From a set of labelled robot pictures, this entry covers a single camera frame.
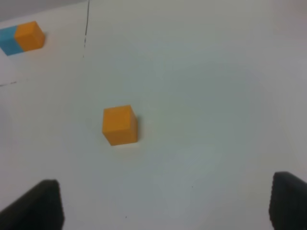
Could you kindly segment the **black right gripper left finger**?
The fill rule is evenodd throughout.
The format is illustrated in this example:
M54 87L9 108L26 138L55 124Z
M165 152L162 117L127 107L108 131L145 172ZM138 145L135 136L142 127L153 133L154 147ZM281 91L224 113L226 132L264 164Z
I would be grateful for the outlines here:
M0 212L2 230L61 230L64 221L57 180L42 180Z

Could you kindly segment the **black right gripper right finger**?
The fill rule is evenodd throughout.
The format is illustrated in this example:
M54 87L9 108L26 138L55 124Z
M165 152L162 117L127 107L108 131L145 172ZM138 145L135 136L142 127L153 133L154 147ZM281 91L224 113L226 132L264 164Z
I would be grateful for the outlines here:
M273 175L269 217L274 230L307 228L307 183L289 172Z

